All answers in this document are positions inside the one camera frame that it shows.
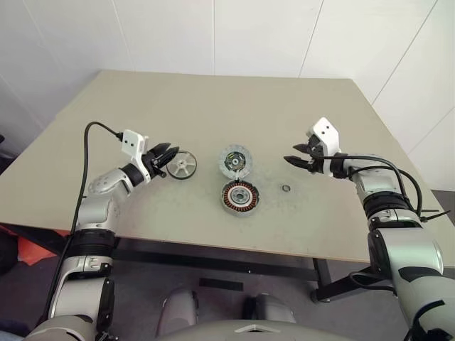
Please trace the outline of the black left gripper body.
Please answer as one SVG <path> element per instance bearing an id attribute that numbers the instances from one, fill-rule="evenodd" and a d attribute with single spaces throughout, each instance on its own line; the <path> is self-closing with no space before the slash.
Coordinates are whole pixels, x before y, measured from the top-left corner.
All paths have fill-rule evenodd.
<path id="1" fill-rule="evenodd" d="M 151 180 L 155 177 L 165 178 L 167 176 L 167 174 L 162 170 L 163 166 L 159 165 L 159 156 L 156 153 L 156 149 L 151 148 L 141 157 L 141 161 Z"/>

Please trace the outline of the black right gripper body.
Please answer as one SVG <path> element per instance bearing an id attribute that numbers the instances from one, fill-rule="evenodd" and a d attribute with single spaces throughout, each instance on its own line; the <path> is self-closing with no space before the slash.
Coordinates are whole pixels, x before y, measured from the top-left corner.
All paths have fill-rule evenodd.
<path id="1" fill-rule="evenodd" d="M 326 145 L 325 143 L 320 140 L 320 138 L 312 134 L 309 137 L 308 141 L 308 152 L 311 157 L 311 162 L 312 162 L 312 167 L 311 171 L 313 173 L 320 173 L 324 174 L 324 157 L 327 156 L 327 150 L 326 150 Z"/>

